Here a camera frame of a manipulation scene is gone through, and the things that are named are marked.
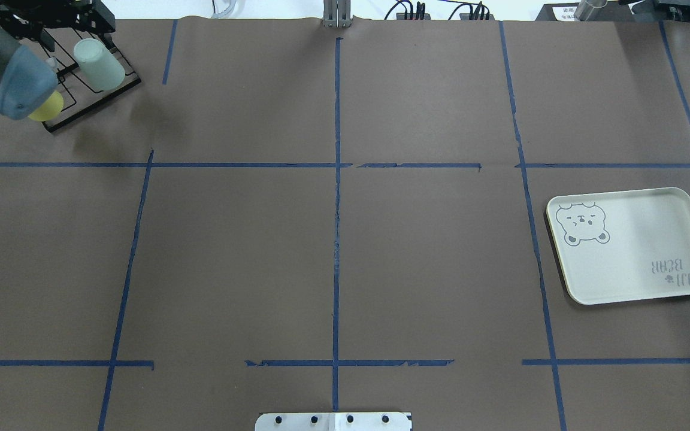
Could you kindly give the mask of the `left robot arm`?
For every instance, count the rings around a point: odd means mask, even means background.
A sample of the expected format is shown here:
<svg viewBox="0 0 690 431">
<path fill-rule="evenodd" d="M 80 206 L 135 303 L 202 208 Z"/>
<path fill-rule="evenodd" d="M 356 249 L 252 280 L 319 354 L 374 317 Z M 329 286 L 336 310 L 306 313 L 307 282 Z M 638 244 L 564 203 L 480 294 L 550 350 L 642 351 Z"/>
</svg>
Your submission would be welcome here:
<svg viewBox="0 0 690 431">
<path fill-rule="evenodd" d="M 0 115 L 44 122 L 63 110 L 57 72 L 22 44 L 30 40 L 54 51 L 50 28 L 94 34 L 110 46 L 117 25 L 101 1 L 0 1 Z"/>
</svg>

